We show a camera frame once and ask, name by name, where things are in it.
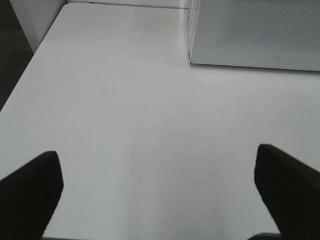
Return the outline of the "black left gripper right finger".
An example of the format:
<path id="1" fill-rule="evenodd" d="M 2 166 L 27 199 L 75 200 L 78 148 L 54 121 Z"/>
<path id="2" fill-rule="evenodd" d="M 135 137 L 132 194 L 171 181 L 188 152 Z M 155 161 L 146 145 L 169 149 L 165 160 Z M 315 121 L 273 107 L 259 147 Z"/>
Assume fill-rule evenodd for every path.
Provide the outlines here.
<path id="1" fill-rule="evenodd" d="M 282 239 L 320 238 L 319 171 L 271 144 L 260 144 L 254 183 Z"/>

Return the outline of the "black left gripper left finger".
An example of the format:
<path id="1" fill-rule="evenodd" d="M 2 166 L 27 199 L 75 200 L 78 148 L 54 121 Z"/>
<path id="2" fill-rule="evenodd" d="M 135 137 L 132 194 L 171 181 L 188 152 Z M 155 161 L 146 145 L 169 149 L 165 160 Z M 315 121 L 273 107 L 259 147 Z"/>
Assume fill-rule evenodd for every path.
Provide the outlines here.
<path id="1" fill-rule="evenodd" d="M 46 151 L 0 181 L 0 238 L 40 240 L 60 201 L 58 154 Z"/>

